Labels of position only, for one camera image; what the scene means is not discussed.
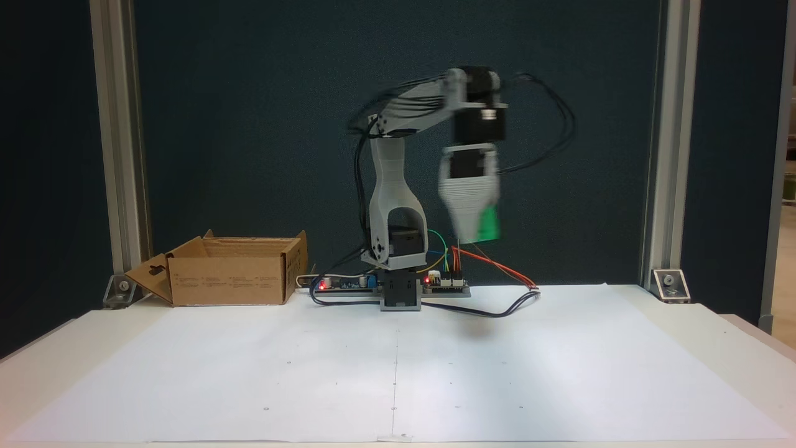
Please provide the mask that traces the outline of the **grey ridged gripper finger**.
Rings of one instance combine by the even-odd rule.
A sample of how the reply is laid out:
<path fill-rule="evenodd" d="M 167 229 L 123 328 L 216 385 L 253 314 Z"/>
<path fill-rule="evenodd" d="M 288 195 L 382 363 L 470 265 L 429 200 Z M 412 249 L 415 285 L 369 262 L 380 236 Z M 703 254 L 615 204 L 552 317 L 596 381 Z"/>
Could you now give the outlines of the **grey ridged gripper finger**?
<path fill-rule="evenodd" d="M 444 179 L 442 156 L 438 193 L 447 207 L 458 241 L 468 244 L 500 238 L 499 176 L 495 180 Z"/>

